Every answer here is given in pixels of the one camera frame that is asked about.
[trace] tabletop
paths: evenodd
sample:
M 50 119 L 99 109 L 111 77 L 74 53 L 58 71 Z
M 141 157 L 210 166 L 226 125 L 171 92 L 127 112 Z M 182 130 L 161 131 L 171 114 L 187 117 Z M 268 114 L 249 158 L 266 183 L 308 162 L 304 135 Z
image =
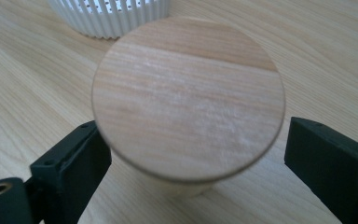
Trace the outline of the tabletop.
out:
M 270 151 L 243 173 L 189 199 L 143 188 L 113 163 L 79 223 L 339 223 L 283 162 L 293 116 L 358 141 L 358 1 L 172 0 L 170 16 L 221 22 L 258 43 L 282 76 L 286 111 Z M 0 0 L 0 178 L 94 119 L 91 85 L 115 43 L 68 27 L 47 0 Z

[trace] white perforated container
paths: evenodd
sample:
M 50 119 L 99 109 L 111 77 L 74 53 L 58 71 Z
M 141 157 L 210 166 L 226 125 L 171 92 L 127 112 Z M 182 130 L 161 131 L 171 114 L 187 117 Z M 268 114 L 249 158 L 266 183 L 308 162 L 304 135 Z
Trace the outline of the white perforated container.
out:
M 83 35 L 116 38 L 168 16 L 170 0 L 48 0 L 52 9 Z

